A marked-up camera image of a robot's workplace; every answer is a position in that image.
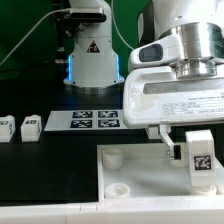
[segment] small white block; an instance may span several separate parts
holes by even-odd
[[[37,142],[42,130],[41,117],[32,115],[26,117],[21,126],[21,134],[23,142]]]
[[[15,119],[13,116],[0,117],[0,142],[10,142],[15,132]]]
[[[214,140],[210,130],[186,132],[192,187],[216,184]]]

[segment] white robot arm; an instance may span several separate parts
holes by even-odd
[[[105,93],[124,82],[112,49],[112,18],[104,0],[70,0],[70,17],[80,21],[65,83],[80,93]]]
[[[223,1],[153,0],[153,5],[155,41],[130,55],[124,122],[129,128],[159,127],[175,159],[168,136],[171,126],[224,120],[224,48],[218,15]]]

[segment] metal cylinder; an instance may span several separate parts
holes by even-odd
[[[219,0],[152,0],[155,15],[155,38],[173,27],[196,22],[216,24]]]
[[[177,78],[216,75],[215,61],[224,59],[223,37],[219,26],[191,23],[175,27],[160,38],[176,34],[181,40],[181,58],[175,64]]]

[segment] label sticker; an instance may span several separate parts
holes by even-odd
[[[219,91],[169,94],[167,98],[161,96],[162,117],[214,115],[224,112],[223,93]]]
[[[71,122],[70,128],[92,128],[92,120],[74,120]]]
[[[89,49],[87,50],[87,53],[100,53],[99,48],[97,47],[95,41],[91,43]]]
[[[114,118],[114,117],[118,117],[118,112],[116,110],[98,111],[98,117],[99,118]]]
[[[119,128],[119,120],[98,120],[99,128]]]

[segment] green wall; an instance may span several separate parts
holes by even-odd
[[[114,0],[117,25],[125,40],[137,46],[137,14],[148,0]],[[46,13],[52,10],[51,0],[1,0],[0,3],[0,61]],[[66,50],[71,52],[73,40],[66,40]],[[120,56],[121,75],[126,77],[127,60],[130,54],[113,29],[113,48]],[[0,70],[28,68],[55,58],[55,28],[45,20],[26,42],[10,57]],[[14,78],[18,74],[4,73],[0,78]]]

